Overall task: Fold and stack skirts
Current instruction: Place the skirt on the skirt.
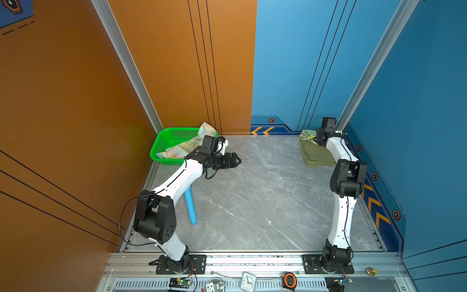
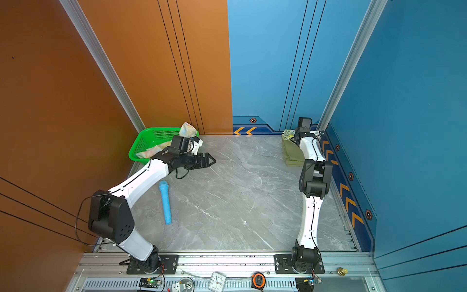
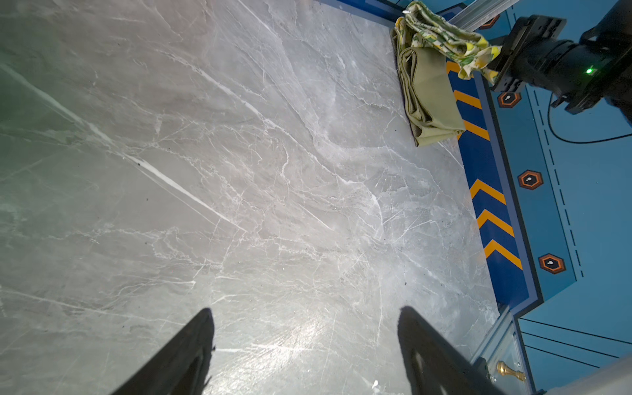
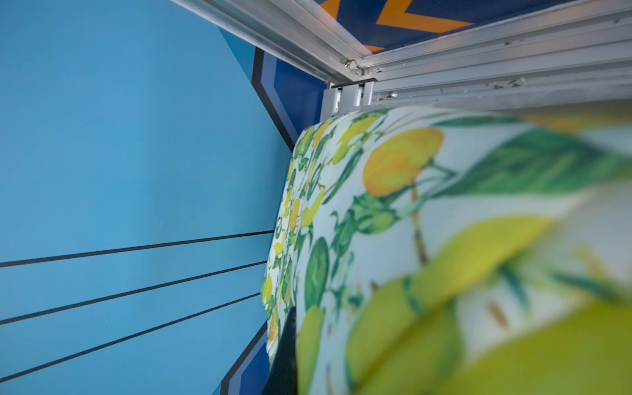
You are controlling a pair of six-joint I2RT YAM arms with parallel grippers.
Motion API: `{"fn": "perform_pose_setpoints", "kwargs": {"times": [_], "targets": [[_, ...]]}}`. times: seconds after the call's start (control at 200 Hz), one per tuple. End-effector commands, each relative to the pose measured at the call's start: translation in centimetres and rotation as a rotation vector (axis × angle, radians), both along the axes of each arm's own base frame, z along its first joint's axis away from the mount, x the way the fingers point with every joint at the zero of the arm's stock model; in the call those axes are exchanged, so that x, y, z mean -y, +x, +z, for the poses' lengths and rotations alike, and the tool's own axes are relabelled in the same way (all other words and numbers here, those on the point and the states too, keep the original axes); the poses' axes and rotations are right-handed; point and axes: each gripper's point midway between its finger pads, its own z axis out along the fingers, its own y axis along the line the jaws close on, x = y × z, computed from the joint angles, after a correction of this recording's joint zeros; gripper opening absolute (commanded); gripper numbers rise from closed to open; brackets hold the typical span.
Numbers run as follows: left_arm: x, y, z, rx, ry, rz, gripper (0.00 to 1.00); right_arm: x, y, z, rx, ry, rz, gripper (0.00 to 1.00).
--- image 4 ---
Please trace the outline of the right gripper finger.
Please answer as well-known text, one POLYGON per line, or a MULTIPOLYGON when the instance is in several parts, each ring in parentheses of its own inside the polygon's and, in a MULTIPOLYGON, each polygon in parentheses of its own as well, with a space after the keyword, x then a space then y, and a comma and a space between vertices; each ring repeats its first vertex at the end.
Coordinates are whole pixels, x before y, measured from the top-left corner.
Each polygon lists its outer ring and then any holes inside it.
POLYGON ((296 308, 288 311, 262 395, 297 395, 296 308))

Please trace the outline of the lemon print skirt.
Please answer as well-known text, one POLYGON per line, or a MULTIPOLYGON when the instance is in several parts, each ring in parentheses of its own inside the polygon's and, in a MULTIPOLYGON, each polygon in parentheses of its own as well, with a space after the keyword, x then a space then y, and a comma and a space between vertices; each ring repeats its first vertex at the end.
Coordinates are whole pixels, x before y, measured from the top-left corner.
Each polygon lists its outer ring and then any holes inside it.
POLYGON ((306 128, 261 289, 297 394, 628 394, 631 125, 423 106, 306 128))

